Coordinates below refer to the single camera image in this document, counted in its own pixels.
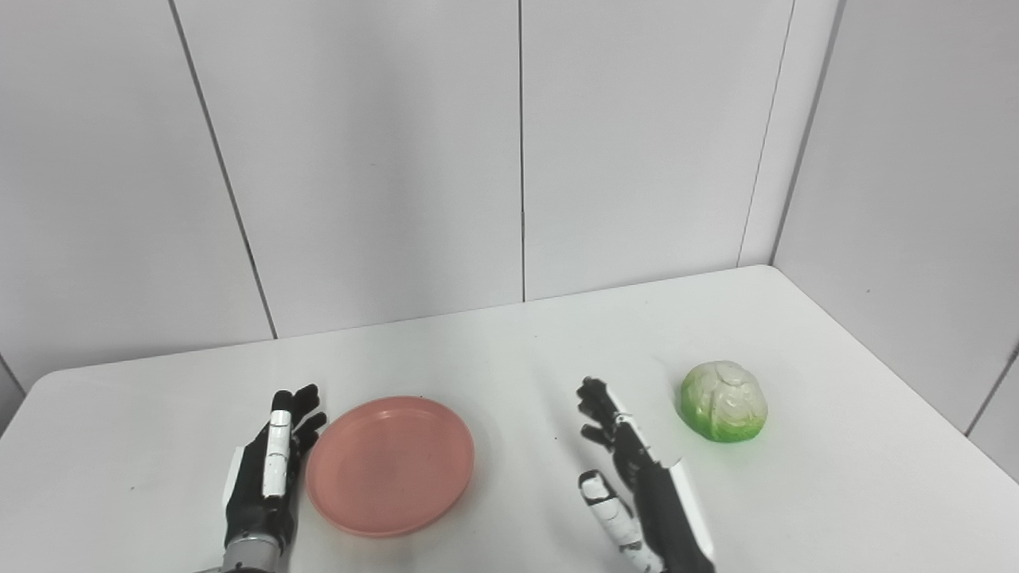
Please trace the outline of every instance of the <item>wall seam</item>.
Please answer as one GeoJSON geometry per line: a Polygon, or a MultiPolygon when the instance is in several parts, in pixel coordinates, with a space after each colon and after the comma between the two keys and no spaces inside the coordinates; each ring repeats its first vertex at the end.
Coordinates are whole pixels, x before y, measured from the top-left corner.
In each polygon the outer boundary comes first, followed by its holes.
{"type": "Polygon", "coordinates": [[[793,29],[793,14],[796,13],[796,0],[789,8],[789,19],[786,21],[786,37],[782,40],[782,54],[779,55],[779,69],[774,73],[774,86],[771,88],[771,103],[767,108],[767,119],[764,121],[764,136],[761,138],[761,150],[757,154],[757,168],[754,170],[754,185],[750,188],[750,202],[747,204],[747,218],[743,221],[743,235],[740,237],[740,250],[736,255],[736,266],[743,260],[743,246],[747,242],[747,227],[750,226],[750,214],[754,210],[754,196],[757,194],[757,179],[761,174],[761,161],[764,159],[764,148],[767,146],[767,133],[771,126],[771,112],[774,111],[774,97],[779,93],[779,81],[782,77],[782,64],[786,61],[786,46],[789,45],[789,31],[793,29]]]}
{"type": "Polygon", "coordinates": [[[8,376],[10,376],[10,379],[14,382],[14,385],[17,386],[18,392],[21,393],[21,398],[29,396],[29,392],[24,389],[24,386],[21,385],[20,380],[18,380],[17,376],[14,375],[14,371],[10,369],[10,365],[7,364],[6,360],[4,360],[2,354],[0,354],[0,370],[3,370],[4,372],[7,373],[8,376]]]}
{"type": "Polygon", "coordinates": [[[824,80],[827,77],[828,64],[832,62],[832,53],[835,51],[836,39],[839,37],[839,28],[842,25],[842,14],[846,10],[846,0],[839,0],[836,8],[835,19],[832,21],[832,34],[828,36],[828,44],[824,49],[824,60],[821,63],[821,71],[817,77],[817,87],[814,89],[814,100],[810,104],[810,113],[807,115],[807,124],[803,128],[803,138],[800,140],[800,150],[796,154],[796,163],[793,166],[793,176],[789,180],[789,192],[786,194],[786,204],[782,208],[782,218],[779,219],[779,232],[775,233],[774,246],[771,248],[771,258],[768,264],[774,266],[774,259],[779,255],[779,244],[782,242],[782,233],[786,230],[786,219],[789,217],[789,207],[793,204],[793,192],[796,183],[800,178],[800,167],[803,166],[803,156],[807,150],[807,143],[810,139],[810,131],[814,126],[814,116],[817,114],[817,104],[821,98],[824,88],[824,80]]]}
{"type": "Polygon", "coordinates": [[[987,406],[990,405],[990,401],[995,398],[995,395],[998,394],[998,388],[1002,386],[1002,382],[1004,382],[1005,378],[1008,377],[1009,371],[1012,370],[1012,365],[1016,363],[1017,357],[1019,357],[1019,343],[1016,343],[1016,348],[1012,349],[1012,354],[1009,355],[1008,360],[1005,362],[1005,368],[1003,368],[1002,373],[998,375],[998,379],[995,380],[995,384],[990,386],[990,392],[987,393],[987,398],[983,399],[983,404],[980,404],[980,408],[976,411],[976,415],[973,416],[973,421],[969,423],[969,426],[966,427],[966,431],[963,432],[963,435],[966,437],[969,437],[973,428],[976,427],[976,423],[980,421],[980,418],[983,416],[987,406]]]}
{"type": "Polygon", "coordinates": [[[251,266],[252,274],[255,277],[255,287],[258,289],[259,299],[262,301],[262,310],[265,312],[266,321],[269,323],[269,332],[273,340],[278,338],[276,334],[276,323],[272,319],[272,311],[269,309],[269,301],[265,296],[265,289],[262,287],[262,277],[258,272],[258,265],[255,263],[255,254],[252,252],[251,242],[248,240],[248,231],[245,228],[245,221],[240,217],[240,208],[237,206],[237,198],[233,194],[233,185],[230,183],[230,175],[226,171],[226,162],[223,160],[223,153],[219,147],[219,139],[216,137],[216,129],[212,125],[212,115],[209,113],[209,106],[205,100],[205,93],[202,92],[202,84],[198,79],[198,70],[195,68],[195,60],[192,58],[191,48],[187,46],[187,39],[184,37],[183,24],[180,22],[180,14],[177,12],[175,0],[167,0],[170,5],[170,13],[173,15],[173,24],[177,29],[177,36],[180,37],[180,47],[184,52],[184,59],[187,61],[187,69],[191,71],[192,82],[195,84],[195,92],[198,95],[199,105],[202,107],[202,114],[205,116],[206,126],[209,128],[209,137],[212,139],[212,148],[216,154],[216,161],[219,163],[219,171],[223,176],[226,186],[226,194],[230,199],[230,207],[233,209],[233,218],[237,223],[237,230],[240,231],[240,240],[245,246],[245,253],[248,255],[248,263],[251,266]]]}

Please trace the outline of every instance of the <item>vertical gap line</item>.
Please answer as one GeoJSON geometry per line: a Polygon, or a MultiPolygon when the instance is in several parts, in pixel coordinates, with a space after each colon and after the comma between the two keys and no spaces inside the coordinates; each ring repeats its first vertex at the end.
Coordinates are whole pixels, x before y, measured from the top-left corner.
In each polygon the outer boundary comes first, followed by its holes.
{"type": "Polygon", "coordinates": [[[520,92],[520,298],[527,302],[527,218],[524,214],[524,0],[517,0],[517,70],[520,92]]]}
{"type": "Polygon", "coordinates": [[[966,437],[969,437],[970,432],[972,432],[973,428],[976,427],[976,423],[980,421],[980,418],[983,416],[983,412],[987,409],[987,406],[990,405],[991,399],[994,399],[995,395],[998,393],[998,388],[1002,386],[1002,382],[1005,381],[1005,378],[1009,375],[1009,371],[1012,370],[1012,366],[1016,363],[1016,358],[1019,358],[1019,344],[1016,344],[1016,348],[1012,350],[1012,354],[1009,355],[1008,361],[1005,362],[1005,368],[1002,369],[1002,373],[999,374],[998,379],[995,380],[995,385],[990,386],[990,392],[987,393],[987,398],[983,399],[983,404],[980,405],[980,409],[977,410],[976,415],[973,416],[973,421],[969,423],[966,431],[963,432],[963,435],[966,437]]]}
{"type": "Polygon", "coordinates": [[[18,380],[17,376],[14,375],[14,371],[10,369],[10,365],[8,365],[7,361],[3,359],[2,354],[0,354],[0,370],[3,370],[4,372],[7,373],[8,376],[10,376],[10,379],[14,382],[14,385],[17,386],[18,392],[21,393],[21,398],[29,396],[29,390],[24,389],[24,386],[21,385],[21,381],[18,380]]]}
{"type": "Polygon", "coordinates": [[[796,0],[789,8],[789,19],[786,21],[786,37],[782,40],[782,54],[779,55],[779,69],[774,74],[774,86],[771,88],[771,103],[767,108],[767,119],[764,121],[764,136],[761,138],[761,152],[757,155],[757,169],[754,171],[754,185],[750,188],[750,203],[747,205],[747,218],[743,221],[743,236],[740,237],[740,251],[736,255],[736,266],[743,260],[743,246],[747,242],[747,227],[750,226],[750,213],[754,209],[754,196],[757,194],[757,179],[761,174],[761,161],[764,159],[764,147],[767,145],[767,132],[771,127],[771,112],[774,111],[774,96],[779,93],[779,80],[782,77],[782,64],[786,61],[786,46],[789,44],[789,31],[793,29],[793,14],[796,12],[796,0]]]}
{"type": "Polygon", "coordinates": [[[187,39],[184,37],[184,29],[180,23],[180,14],[177,12],[177,4],[174,0],[167,0],[170,5],[170,13],[173,15],[173,24],[177,29],[177,36],[180,38],[180,46],[184,51],[184,59],[187,60],[187,69],[191,71],[192,82],[195,84],[195,92],[198,94],[199,105],[202,106],[202,114],[205,116],[205,124],[209,128],[209,137],[212,139],[212,148],[216,153],[216,161],[219,163],[219,171],[223,175],[223,183],[226,185],[226,194],[230,198],[230,207],[233,209],[233,218],[236,220],[237,229],[240,231],[240,240],[245,245],[245,252],[248,254],[248,263],[251,265],[252,274],[255,276],[255,287],[258,288],[258,296],[262,300],[262,310],[265,311],[265,318],[269,322],[269,331],[273,340],[278,338],[276,334],[276,323],[272,319],[272,311],[269,310],[269,301],[265,297],[265,289],[262,287],[262,277],[258,272],[258,265],[255,264],[255,254],[252,252],[251,242],[248,240],[248,231],[245,229],[245,221],[240,218],[240,209],[237,207],[237,198],[233,194],[233,186],[230,184],[230,175],[226,172],[226,162],[223,161],[223,153],[219,147],[219,139],[216,137],[216,129],[212,125],[212,115],[209,114],[209,106],[202,92],[202,84],[198,80],[198,70],[195,69],[195,60],[192,58],[191,48],[187,46],[187,39]]]}
{"type": "Polygon", "coordinates": [[[814,101],[810,104],[810,113],[807,115],[807,124],[803,128],[803,138],[800,140],[800,150],[796,154],[796,163],[793,166],[793,176],[789,180],[789,192],[786,194],[786,204],[782,208],[782,218],[779,219],[779,232],[774,237],[774,246],[771,248],[771,258],[769,265],[774,266],[775,256],[779,254],[779,243],[782,242],[782,233],[786,230],[786,219],[789,217],[789,207],[793,204],[793,193],[796,190],[796,183],[800,178],[800,167],[803,166],[803,155],[807,150],[807,142],[810,139],[810,131],[814,126],[814,116],[817,114],[817,102],[821,98],[821,91],[824,88],[824,79],[827,77],[828,64],[832,63],[832,53],[835,51],[836,38],[839,36],[839,28],[842,25],[842,14],[846,11],[846,0],[839,0],[839,6],[835,11],[835,18],[832,20],[832,34],[828,36],[828,45],[824,50],[824,60],[821,62],[821,71],[817,76],[817,87],[814,89],[814,101]]]}

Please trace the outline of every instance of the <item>white wall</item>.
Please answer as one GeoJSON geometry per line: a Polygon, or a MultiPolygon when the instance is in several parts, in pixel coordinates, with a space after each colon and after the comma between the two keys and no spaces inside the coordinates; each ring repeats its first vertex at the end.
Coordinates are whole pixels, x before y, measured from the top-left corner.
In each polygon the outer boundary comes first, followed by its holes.
{"type": "Polygon", "coordinates": [[[735,266],[834,3],[4,2],[0,353],[31,386],[735,266]]]}
{"type": "Polygon", "coordinates": [[[790,0],[525,0],[527,298],[736,266],[790,0]]]}
{"type": "Polygon", "coordinates": [[[23,385],[270,336],[166,2],[2,2],[0,77],[0,353],[23,385]]]}
{"type": "Polygon", "coordinates": [[[281,336],[520,302],[516,0],[178,0],[281,336]]]}
{"type": "Polygon", "coordinates": [[[1013,364],[969,438],[1019,481],[1019,366],[1013,364]]]}
{"type": "Polygon", "coordinates": [[[776,265],[956,427],[1019,340],[1019,4],[850,0],[776,265]]]}

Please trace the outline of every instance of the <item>toy cabbage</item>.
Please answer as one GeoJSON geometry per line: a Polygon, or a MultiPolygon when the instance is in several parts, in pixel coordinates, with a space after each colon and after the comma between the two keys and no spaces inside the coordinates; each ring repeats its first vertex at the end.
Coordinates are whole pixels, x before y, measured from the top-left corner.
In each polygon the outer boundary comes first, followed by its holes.
{"type": "Polygon", "coordinates": [[[767,418],[757,378],[728,360],[691,370],[680,385],[676,411],[694,431],[713,441],[750,439],[767,418]]]}

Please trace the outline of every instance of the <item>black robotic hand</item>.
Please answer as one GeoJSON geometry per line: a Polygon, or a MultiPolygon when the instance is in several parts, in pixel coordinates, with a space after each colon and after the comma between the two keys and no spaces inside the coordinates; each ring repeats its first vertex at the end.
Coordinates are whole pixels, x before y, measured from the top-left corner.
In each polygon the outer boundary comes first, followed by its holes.
{"type": "Polygon", "coordinates": [[[637,569],[643,573],[714,573],[710,536],[683,464],[664,468],[651,456],[637,422],[612,398],[605,382],[584,378],[578,409],[598,425],[581,435],[603,446],[633,492],[637,518],[597,470],[580,476],[588,507],[637,569]]]}
{"type": "Polygon", "coordinates": [[[263,475],[270,441],[270,424],[259,431],[240,459],[233,492],[226,504],[226,555],[223,572],[272,572],[279,556],[293,541],[293,492],[305,455],[318,439],[326,416],[308,415],[319,406],[318,386],[307,385],[293,395],[276,393],[272,410],[289,412],[289,448],[285,461],[285,488],[281,494],[266,496],[263,475]]]}

